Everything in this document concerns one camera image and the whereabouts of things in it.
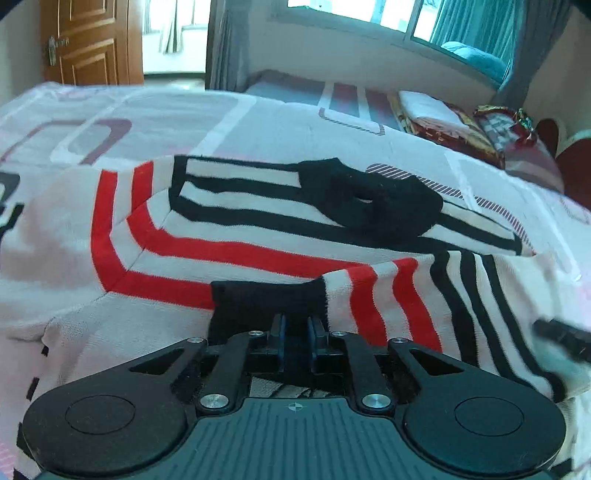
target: white wall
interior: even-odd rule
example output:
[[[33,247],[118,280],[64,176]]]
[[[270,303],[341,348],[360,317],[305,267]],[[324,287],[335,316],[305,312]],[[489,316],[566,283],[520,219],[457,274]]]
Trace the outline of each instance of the white wall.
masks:
[[[158,52],[160,34],[143,36],[144,73],[205,72],[207,30],[183,30],[183,49],[162,55]]]
[[[574,9],[563,36],[530,86],[526,110],[536,119],[558,117],[567,134],[591,128],[591,20]]]
[[[24,0],[0,22],[0,105],[43,81],[39,0]]]
[[[251,73],[272,69],[382,91],[417,90],[468,111],[493,95],[490,86],[403,48],[352,33],[270,21],[270,9],[269,0],[254,0]]]

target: wooden door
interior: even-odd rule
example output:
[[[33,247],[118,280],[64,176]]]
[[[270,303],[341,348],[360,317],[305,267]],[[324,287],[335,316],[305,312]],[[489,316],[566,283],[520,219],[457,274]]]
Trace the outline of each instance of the wooden door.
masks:
[[[41,0],[46,80],[70,85],[143,83],[141,1]],[[54,61],[50,39],[56,45]]]

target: metal screw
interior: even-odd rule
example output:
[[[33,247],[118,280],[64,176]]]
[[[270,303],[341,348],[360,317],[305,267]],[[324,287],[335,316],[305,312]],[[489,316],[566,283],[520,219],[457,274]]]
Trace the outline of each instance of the metal screw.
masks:
[[[202,397],[201,400],[199,400],[199,403],[205,408],[211,408],[212,410],[215,410],[217,408],[224,408],[230,403],[230,400],[225,395],[212,393]]]
[[[374,408],[377,410],[379,408],[388,407],[392,403],[392,400],[390,400],[386,395],[372,393],[364,396],[361,402],[363,402],[367,408]]]

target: striped bedding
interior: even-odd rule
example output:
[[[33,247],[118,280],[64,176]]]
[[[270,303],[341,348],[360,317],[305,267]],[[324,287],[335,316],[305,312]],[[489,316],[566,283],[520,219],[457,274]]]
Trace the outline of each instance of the striped bedding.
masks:
[[[252,82],[246,93],[286,103],[319,106],[402,131],[388,95],[360,86],[309,80],[266,70]]]

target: red stripe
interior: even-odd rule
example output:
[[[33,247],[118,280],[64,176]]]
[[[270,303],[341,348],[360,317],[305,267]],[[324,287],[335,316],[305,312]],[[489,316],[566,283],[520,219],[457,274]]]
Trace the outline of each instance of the red stripe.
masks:
[[[351,313],[358,332],[370,345],[385,346],[386,326],[374,303],[374,285],[378,275],[369,265],[348,268],[353,284],[350,297]]]
[[[413,341],[441,352],[441,342],[431,316],[414,288],[413,275],[417,271],[418,261],[415,258],[402,258],[394,260],[394,264],[398,272],[392,282],[392,292],[408,319]]]
[[[125,269],[111,240],[116,188],[117,174],[101,172],[90,230],[90,250],[103,288],[132,297],[213,310],[211,288],[206,283],[157,277]]]
[[[145,201],[151,194],[153,167],[150,171],[147,168],[140,170],[143,167],[134,171],[131,201],[134,211],[127,222],[135,241],[149,252],[163,257],[225,263],[310,279],[361,265],[357,262],[293,254],[244,242],[216,242],[172,236],[166,230],[156,228],[150,217]]]
[[[147,202],[152,196],[152,178],[154,177],[154,162],[146,162],[134,168],[134,178],[131,183],[131,211]]]

